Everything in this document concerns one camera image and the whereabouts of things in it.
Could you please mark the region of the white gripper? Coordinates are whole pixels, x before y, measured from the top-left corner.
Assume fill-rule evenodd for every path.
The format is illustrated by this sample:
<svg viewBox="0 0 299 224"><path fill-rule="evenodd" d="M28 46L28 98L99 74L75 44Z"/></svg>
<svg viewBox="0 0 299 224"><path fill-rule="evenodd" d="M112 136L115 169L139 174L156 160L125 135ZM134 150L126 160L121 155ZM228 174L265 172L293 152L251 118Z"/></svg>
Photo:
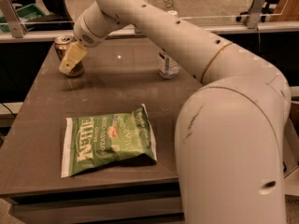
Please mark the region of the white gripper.
<svg viewBox="0 0 299 224"><path fill-rule="evenodd" d="M77 41L72 42L66 49L59 70L63 74L68 74L86 56L86 47L97 46L110 33L120 28L121 23L105 14L94 2L76 20L74 37Z"/></svg>

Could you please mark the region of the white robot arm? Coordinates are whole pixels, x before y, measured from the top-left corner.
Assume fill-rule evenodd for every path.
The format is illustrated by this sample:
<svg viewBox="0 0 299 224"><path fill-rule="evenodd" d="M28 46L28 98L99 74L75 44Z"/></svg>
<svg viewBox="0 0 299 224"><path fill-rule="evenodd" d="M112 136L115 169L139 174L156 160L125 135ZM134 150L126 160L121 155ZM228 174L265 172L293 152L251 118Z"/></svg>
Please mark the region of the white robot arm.
<svg viewBox="0 0 299 224"><path fill-rule="evenodd" d="M283 136L291 89L271 63L146 0L95 0L74 26L68 73L132 24L202 88L180 109L175 152L186 224L286 224Z"/></svg>

